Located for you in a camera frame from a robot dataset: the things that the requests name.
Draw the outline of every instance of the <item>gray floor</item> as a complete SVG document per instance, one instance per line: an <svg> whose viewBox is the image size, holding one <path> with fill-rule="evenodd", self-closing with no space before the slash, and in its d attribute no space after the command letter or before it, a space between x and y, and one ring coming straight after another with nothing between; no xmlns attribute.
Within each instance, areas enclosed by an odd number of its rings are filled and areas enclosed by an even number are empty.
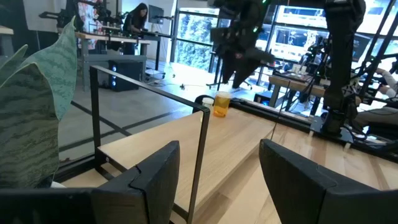
<svg viewBox="0 0 398 224"><path fill-rule="evenodd" d="M212 83L214 75L184 65L162 65L160 70L166 71L166 77L158 82L151 80L151 85L156 86L174 95L188 100L195 100L199 95L211 95L216 93L216 87L211 90L205 86ZM230 91L231 87L222 85L221 90ZM241 89L233 92L233 96L252 100L254 92ZM78 78L73 101L80 106L91 110L90 92L84 92L81 80ZM130 134L135 134L174 119L191 114L192 108L185 106L166 97L156 95L145 89L114 92L99 89L99 113L104 119L112 122L120 128L125 128ZM101 123L101 134L106 136L101 139L106 144L125 135L116 133L112 127ZM94 152L92 141L93 128L91 115L71 105L58 130L60 146L60 160L67 162L78 159Z"/></svg>

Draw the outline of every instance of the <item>computer tower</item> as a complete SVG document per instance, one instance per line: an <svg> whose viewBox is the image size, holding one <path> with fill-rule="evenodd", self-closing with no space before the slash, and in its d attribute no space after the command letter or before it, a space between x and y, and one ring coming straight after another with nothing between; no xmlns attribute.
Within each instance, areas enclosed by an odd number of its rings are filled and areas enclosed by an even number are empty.
<svg viewBox="0 0 398 224"><path fill-rule="evenodd" d="M117 72L121 75L125 75L134 80L140 81L141 74L143 73L142 62L136 62L133 60L110 60L109 69ZM113 91L128 91L138 90L138 86L118 78L114 75L109 76L109 88Z"/></svg>

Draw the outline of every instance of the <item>person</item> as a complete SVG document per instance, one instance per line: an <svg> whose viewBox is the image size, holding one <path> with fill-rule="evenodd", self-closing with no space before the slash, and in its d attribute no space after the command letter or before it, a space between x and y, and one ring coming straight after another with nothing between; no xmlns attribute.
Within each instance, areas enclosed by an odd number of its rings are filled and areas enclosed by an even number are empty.
<svg viewBox="0 0 398 224"><path fill-rule="evenodd" d="M126 34L140 33L145 27L148 17L148 7L144 3L140 3L133 11L131 11L124 21L123 32ZM124 43L124 55L134 55L135 44Z"/></svg>
<svg viewBox="0 0 398 224"><path fill-rule="evenodd" d="M398 101L396 100L398 81L384 69L378 68L376 73L382 75L388 84L388 86L384 85L380 87L379 91L387 95L392 101ZM354 119L354 123L359 126L357 129L363 129L368 126L369 123L386 123L398 126L398 108L394 108L387 104L383 108L360 112Z"/></svg>

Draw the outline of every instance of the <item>plant leaf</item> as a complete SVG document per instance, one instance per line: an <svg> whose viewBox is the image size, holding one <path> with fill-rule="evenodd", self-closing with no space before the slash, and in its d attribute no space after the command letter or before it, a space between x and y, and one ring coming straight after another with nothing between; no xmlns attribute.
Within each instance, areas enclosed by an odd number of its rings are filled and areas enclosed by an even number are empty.
<svg viewBox="0 0 398 224"><path fill-rule="evenodd" d="M4 83L19 68L24 61L27 45L23 45L9 60L0 65L0 85Z"/></svg>
<svg viewBox="0 0 398 224"><path fill-rule="evenodd" d="M58 168L58 119L37 64L0 86L0 188L32 188Z"/></svg>
<svg viewBox="0 0 398 224"><path fill-rule="evenodd" d="M69 22L52 46L38 51L25 60L22 66L37 63L50 83L58 120L67 112L76 87L77 56L75 28Z"/></svg>

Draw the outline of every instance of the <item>dark hair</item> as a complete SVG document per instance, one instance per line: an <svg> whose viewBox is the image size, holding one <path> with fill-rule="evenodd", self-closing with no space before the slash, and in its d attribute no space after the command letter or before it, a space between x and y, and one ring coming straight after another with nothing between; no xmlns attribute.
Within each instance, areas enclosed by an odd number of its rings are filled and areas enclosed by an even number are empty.
<svg viewBox="0 0 398 224"><path fill-rule="evenodd" d="M141 17L140 12L141 10L146 9L147 13L145 14L144 17ZM145 22L147 21L148 18L148 7L144 3L140 3L133 11L132 11L132 17L139 19L141 27L145 26Z"/></svg>

